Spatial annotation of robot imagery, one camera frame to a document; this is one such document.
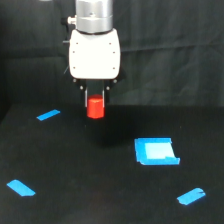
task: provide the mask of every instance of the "red block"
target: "red block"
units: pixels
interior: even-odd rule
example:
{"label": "red block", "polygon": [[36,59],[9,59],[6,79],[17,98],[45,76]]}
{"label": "red block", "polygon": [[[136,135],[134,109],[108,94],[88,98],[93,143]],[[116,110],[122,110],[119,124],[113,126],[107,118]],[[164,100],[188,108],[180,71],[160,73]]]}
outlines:
{"label": "red block", "polygon": [[103,97],[92,95],[88,97],[87,116],[93,119],[104,117]]}

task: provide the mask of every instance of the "blue tape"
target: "blue tape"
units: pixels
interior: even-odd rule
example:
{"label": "blue tape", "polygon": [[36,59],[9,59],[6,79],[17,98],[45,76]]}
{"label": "blue tape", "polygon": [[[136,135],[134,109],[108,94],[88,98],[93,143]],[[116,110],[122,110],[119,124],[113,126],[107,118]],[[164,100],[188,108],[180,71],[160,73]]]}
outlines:
{"label": "blue tape", "polygon": [[165,159],[146,159],[141,160],[142,165],[179,165],[180,158],[170,158],[166,157]]}
{"label": "blue tape", "polygon": [[172,143],[171,138],[138,138],[142,143]]}
{"label": "blue tape", "polygon": [[11,181],[7,184],[7,186],[18,193],[20,196],[33,196],[35,194],[34,191],[18,180]]}
{"label": "blue tape", "polygon": [[39,119],[40,121],[43,121],[43,120],[48,119],[49,117],[52,117],[59,113],[60,113],[60,111],[58,111],[58,110],[52,110],[46,114],[40,115],[39,117],[37,117],[37,119]]}
{"label": "blue tape", "polygon": [[190,203],[204,197],[206,194],[201,188],[195,188],[192,191],[189,191],[188,193],[178,197],[180,204],[183,205],[189,205]]}
{"label": "blue tape", "polygon": [[142,165],[179,165],[180,158],[164,156],[164,158],[147,158],[146,143],[172,143],[170,138],[135,139],[136,160]]}

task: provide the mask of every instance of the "black background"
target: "black background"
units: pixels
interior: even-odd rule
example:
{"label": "black background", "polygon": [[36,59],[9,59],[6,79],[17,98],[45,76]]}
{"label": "black background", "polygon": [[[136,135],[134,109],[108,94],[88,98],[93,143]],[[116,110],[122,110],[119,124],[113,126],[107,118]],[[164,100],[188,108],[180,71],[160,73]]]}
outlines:
{"label": "black background", "polygon": [[[114,0],[126,79],[112,89],[111,104],[223,106],[223,8],[213,0]],[[1,0],[4,101],[79,102],[63,75],[68,47],[60,24],[74,14],[74,0]]]}

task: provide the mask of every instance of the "black table surface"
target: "black table surface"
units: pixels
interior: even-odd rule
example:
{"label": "black table surface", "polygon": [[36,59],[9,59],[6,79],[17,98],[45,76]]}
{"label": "black table surface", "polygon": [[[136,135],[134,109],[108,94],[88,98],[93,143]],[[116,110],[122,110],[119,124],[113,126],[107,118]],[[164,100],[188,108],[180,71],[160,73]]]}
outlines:
{"label": "black table surface", "polygon": [[[36,119],[50,110],[60,114]],[[136,162],[134,139],[170,137],[178,166]],[[13,105],[0,124],[1,224],[221,224],[224,108]],[[6,186],[19,180],[36,194]],[[184,206],[177,197],[202,188]]]}

